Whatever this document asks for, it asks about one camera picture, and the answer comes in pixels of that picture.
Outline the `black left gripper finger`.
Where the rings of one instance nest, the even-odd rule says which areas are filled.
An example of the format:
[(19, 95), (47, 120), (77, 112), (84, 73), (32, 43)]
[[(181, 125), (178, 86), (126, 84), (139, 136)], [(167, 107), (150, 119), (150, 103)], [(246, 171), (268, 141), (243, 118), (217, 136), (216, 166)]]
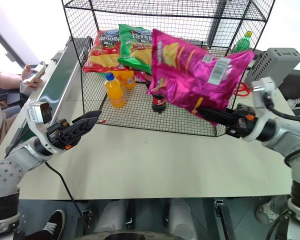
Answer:
[(79, 143), (81, 137), (87, 134), (98, 121), (98, 117), (76, 118), (72, 121), (70, 136), (70, 145), (75, 146)]
[(90, 119), (90, 118), (99, 118), (99, 116), (101, 115), (102, 111), (101, 110), (94, 110), (94, 111), (89, 111), (79, 117), (77, 117), (76, 119), (74, 119), (72, 121), (73, 124), (75, 124), (76, 122), (78, 122), (79, 120), (84, 120), (84, 119)]

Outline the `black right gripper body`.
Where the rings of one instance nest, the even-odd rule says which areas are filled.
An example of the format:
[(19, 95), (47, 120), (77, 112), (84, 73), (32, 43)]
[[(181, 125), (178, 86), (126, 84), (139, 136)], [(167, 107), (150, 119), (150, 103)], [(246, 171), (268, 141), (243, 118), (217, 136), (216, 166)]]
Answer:
[(234, 138), (248, 136), (256, 124), (256, 113), (253, 107), (238, 103), (236, 109), (232, 111), (232, 115), (234, 121), (226, 127), (225, 133)]

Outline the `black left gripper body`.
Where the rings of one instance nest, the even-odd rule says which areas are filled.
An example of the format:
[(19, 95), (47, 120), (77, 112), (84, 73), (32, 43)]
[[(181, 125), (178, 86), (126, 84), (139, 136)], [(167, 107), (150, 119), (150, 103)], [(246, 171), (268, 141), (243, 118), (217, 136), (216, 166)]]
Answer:
[(70, 124), (66, 119), (61, 119), (46, 130), (49, 142), (61, 150), (69, 150), (78, 144), (78, 139), (73, 138)]

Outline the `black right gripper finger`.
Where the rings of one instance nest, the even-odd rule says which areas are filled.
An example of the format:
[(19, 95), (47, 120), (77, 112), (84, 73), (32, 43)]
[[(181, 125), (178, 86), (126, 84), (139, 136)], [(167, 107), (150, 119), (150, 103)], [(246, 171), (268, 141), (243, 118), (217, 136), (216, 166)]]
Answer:
[(236, 123), (236, 117), (233, 115), (212, 114), (203, 115), (203, 118), (214, 126), (223, 125), (229, 127)]
[(230, 108), (218, 110), (209, 107), (199, 107), (197, 112), (206, 120), (235, 120), (237, 118), (234, 111)]

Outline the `person's hand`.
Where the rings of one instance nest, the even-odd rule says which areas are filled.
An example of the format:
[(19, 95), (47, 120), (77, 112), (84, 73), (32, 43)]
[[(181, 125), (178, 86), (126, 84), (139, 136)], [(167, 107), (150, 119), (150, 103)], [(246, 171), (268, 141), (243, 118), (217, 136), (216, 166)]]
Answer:
[(40, 75), (37, 75), (38, 73), (39, 72), (32, 70), (30, 65), (26, 65), (21, 74), (22, 83), (25, 83), (28, 88), (38, 88), (43, 82), (41, 77), (45, 72), (41, 72)]

